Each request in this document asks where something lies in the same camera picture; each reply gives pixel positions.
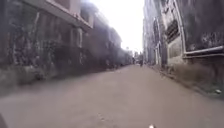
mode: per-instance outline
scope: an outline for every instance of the alley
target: alley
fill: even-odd
[[[46,83],[0,99],[9,128],[223,128],[223,109],[223,102],[138,66]]]

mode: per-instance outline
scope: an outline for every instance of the pipe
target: pipe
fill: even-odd
[[[203,50],[196,50],[196,51],[192,51],[192,52],[184,52],[184,54],[185,55],[194,55],[194,54],[203,54],[203,53],[215,52],[215,51],[220,51],[220,50],[224,50],[224,46],[208,48],[208,49],[203,49]]]
[[[224,54],[209,54],[209,55],[187,56],[187,57],[183,57],[183,59],[207,58],[207,57],[215,57],[215,56],[221,56],[221,57],[224,57]]]

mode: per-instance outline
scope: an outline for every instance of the building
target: building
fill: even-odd
[[[160,2],[145,0],[143,20],[144,59],[150,65],[164,65],[167,60],[164,42],[164,25],[160,13]]]
[[[223,16],[217,14],[223,13],[223,7],[221,0],[145,0],[143,38],[146,60],[158,58],[158,53],[154,55],[149,50],[158,47],[158,39],[165,42],[162,44],[167,47],[168,64],[181,63],[183,58],[221,54],[224,21]]]
[[[145,60],[171,67],[197,64],[223,85],[223,8],[222,0],[145,0]]]
[[[0,6],[0,68],[19,67],[28,74],[32,69],[46,77],[106,68],[109,27],[93,4],[2,0]]]

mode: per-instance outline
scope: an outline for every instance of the dusty ground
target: dusty ground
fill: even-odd
[[[9,128],[223,128],[223,110],[221,101],[138,66],[0,99]]]

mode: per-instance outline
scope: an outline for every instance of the window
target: window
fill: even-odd
[[[70,0],[54,0],[54,1],[66,9],[70,8]]]
[[[85,9],[81,9],[81,17],[86,21],[89,22],[89,13]]]

